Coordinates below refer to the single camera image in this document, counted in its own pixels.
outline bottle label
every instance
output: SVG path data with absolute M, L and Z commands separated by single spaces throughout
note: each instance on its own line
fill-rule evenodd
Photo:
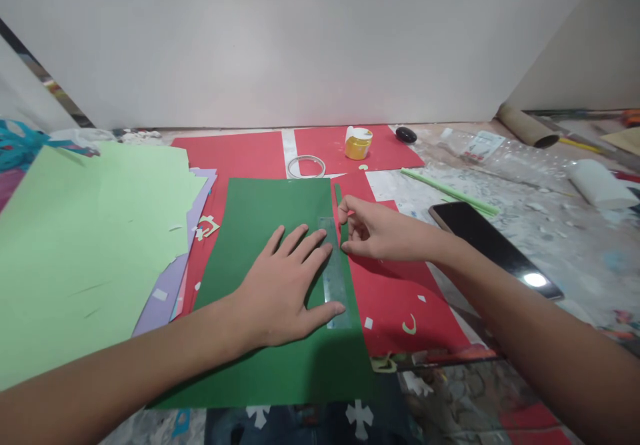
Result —
M 505 137 L 489 133 L 488 131 L 480 131 L 469 142 L 464 151 L 464 156 L 482 163 L 489 158 L 495 150 L 506 140 Z

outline paper roll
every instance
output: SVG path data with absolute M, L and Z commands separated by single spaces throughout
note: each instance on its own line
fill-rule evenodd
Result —
M 604 165 L 592 159 L 579 160 L 569 168 L 569 179 L 593 206 L 606 209 L 629 208 L 640 203 Z
M 497 117 L 505 127 L 516 135 L 522 142 L 536 148 L 549 148 L 555 145 L 560 137 L 535 118 L 503 103 L 498 110 Z

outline forearm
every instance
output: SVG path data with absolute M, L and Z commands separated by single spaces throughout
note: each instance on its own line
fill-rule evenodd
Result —
M 638 360 L 451 236 L 436 263 L 513 365 L 584 441 L 626 443 L 640 427 Z
M 247 351 L 229 308 L 221 300 L 4 391 L 0 442 L 99 442 L 164 391 Z

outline lavender paper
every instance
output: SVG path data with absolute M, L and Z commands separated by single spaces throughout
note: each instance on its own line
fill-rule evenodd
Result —
M 195 237 L 195 232 L 192 232 L 191 229 L 198 224 L 198 220 L 200 220 L 200 213 L 202 213 L 209 191 L 217 177 L 216 170 L 214 169 L 192 168 L 191 171 L 193 171 L 196 176 L 207 177 L 207 182 L 202 187 L 202 190 L 200 190 L 200 193 L 198 193 L 198 196 L 193 202 L 193 206 L 187 213 L 188 250 L 191 250 L 191 244 Z M 138 319 L 138 323 L 133 330 L 132 336 L 138 336 L 143 333 L 150 332 L 151 330 L 169 323 L 171 312 L 175 305 L 175 300 L 178 297 L 180 283 L 182 282 L 182 275 L 185 273 L 188 258 L 189 252 L 184 255 L 180 255 L 169 264 L 164 272 L 160 274 L 158 280 L 155 282 L 153 290 L 151 290 L 151 295 L 149 295 L 147 304 Z M 167 294 L 167 299 L 164 301 L 158 300 L 153 296 L 153 292 L 155 290 L 162 290 L 165 292 Z

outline hand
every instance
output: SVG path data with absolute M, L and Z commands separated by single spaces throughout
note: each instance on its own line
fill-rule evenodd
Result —
M 239 314 L 238 326 L 245 332 L 250 350 L 300 340 L 345 311 L 340 302 L 309 310 L 305 307 L 309 285 L 331 254 L 331 244 L 317 248 L 327 235 L 325 230 L 300 242 L 308 229 L 300 225 L 278 247 L 285 232 L 285 227 L 279 226 L 242 284 L 228 297 Z
M 349 223 L 349 241 L 342 249 L 350 254 L 378 260 L 436 262 L 450 233 L 351 195 L 338 207 L 340 224 Z

